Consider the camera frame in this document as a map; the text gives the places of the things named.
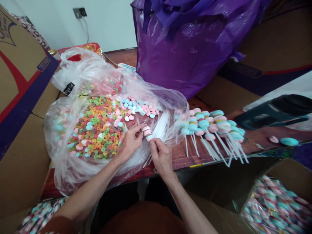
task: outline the black plastic object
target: black plastic object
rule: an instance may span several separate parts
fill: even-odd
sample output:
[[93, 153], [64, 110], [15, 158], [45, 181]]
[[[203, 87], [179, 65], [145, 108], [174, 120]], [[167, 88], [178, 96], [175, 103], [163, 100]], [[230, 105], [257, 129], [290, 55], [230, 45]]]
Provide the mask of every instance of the black plastic object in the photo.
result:
[[82, 7], [82, 8], [79, 8], [79, 11], [80, 11], [80, 14], [83, 16], [83, 17], [86, 17], [87, 16], [87, 13], [85, 11], [85, 8]]
[[240, 114], [237, 124], [248, 130], [266, 126], [286, 126], [308, 120], [312, 99], [297, 95], [282, 95]]

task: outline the orange shirt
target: orange shirt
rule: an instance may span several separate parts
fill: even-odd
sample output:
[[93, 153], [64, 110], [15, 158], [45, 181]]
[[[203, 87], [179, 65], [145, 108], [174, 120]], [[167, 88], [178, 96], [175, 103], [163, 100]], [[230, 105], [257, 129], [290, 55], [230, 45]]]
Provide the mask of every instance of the orange shirt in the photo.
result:
[[[65, 217], [52, 218], [39, 234], [75, 234], [72, 221]], [[115, 215], [99, 232], [99, 234], [119, 233], [187, 233], [181, 219], [156, 202], [140, 201], [128, 210]]]

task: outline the hand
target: hand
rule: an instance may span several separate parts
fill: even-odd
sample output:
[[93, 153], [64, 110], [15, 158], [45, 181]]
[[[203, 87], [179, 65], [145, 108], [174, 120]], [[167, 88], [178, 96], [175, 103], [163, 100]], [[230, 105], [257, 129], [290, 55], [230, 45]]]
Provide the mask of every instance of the hand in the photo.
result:
[[158, 174], [162, 178], [173, 175], [171, 149], [159, 138], [150, 141], [150, 148], [152, 159]]
[[130, 156], [142, 145], [143, 132], [141, 129], [144, 127], [146, 127], [145, 124], [135, 126], [124, 135], [123, 146], [116, 157], [122, 164], [127, 162]]

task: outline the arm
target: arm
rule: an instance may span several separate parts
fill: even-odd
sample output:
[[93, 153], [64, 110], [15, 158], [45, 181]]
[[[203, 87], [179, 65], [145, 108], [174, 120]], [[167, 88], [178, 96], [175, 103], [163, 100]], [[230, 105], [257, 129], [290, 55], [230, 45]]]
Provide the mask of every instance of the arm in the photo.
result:
[[136, 126], [126, 132], [123, 147], [116, 156], [99, 173], [81, 186], [53, 217], [64, 216], [74, 222], [77, 228], [87, 218], [95, 204], [100, 200], [109, 182], [128, 161], [131, 155], [141, 146], [144, 124]]
[[177, 175], [172, 170], [171, 149], [165, 146], [159, 138], [151, 140], [150, 146], [155, 168], [169, 188], [188, 232], [196, 234], [218, 234], [195, 202], [187, 194], [179, 182]]

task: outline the electrical outlet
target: electrical outlet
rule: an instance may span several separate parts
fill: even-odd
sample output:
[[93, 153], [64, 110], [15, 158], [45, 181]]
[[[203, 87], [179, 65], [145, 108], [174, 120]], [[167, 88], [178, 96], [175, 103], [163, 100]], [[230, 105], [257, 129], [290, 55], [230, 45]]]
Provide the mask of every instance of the electrical outlet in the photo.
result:
[[82, 17], [86, 17], [86, 16], [87, 16], [87, 13], [86, 13], [86, 11], [85, 11], [85, 8], [84, 8], [84, 7], [79, 8], [79, 11], [80, 11], [80, 14], [81, 14], [81, 16], [82, 16]]
[[72, 10], [74, 11], [74, 14], [77, 19], [82, 18], [79, 8], [73, 8]]

